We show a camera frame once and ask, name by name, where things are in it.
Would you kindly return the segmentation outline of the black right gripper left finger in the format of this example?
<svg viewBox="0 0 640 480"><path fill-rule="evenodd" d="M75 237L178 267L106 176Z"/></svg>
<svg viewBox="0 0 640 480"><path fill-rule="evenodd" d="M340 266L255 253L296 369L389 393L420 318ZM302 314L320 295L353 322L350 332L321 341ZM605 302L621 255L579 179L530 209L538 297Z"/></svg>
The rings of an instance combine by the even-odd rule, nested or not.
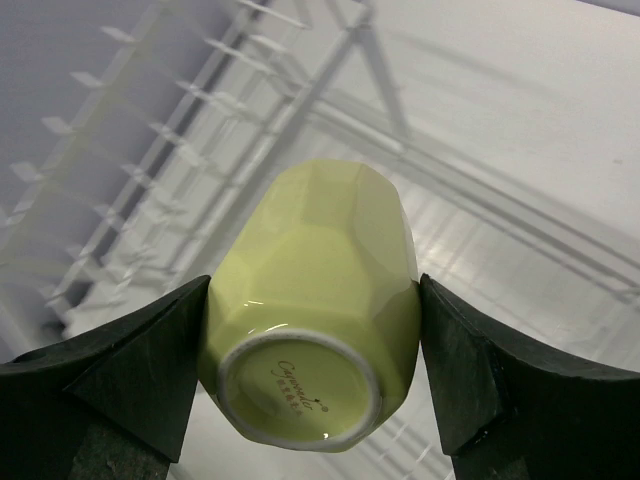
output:
<svg viewBox="0 0 640 480"><path fill-rule="evenodd" d="M209 281L2 364L2 478L166 478L196 391Z"/></svg>

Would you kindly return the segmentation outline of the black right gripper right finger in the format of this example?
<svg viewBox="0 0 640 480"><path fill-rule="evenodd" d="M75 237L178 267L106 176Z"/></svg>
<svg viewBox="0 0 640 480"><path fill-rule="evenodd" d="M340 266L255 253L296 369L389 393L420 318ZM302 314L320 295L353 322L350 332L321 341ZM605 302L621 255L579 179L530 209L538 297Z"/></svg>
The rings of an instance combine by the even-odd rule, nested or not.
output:
<svg viewBox="0 0 640 480"><path fill-rule="evenodd" d="M639 375L540 342L428 275L421 346L458 479L636 479Z"/></svg>

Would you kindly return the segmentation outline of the yellow-green mug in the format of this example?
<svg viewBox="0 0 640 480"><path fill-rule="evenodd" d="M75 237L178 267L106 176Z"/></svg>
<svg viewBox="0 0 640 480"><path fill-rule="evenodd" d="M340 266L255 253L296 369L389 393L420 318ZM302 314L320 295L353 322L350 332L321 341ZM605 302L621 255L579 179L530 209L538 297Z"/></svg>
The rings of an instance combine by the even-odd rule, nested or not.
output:
<svg viewBox="0 0 640 480"><path fill-rule="evenodd" d="M421 329L412 234L372 167L278 175L208 287L199 380L251 441L342 452L406 399Z"/></svg>

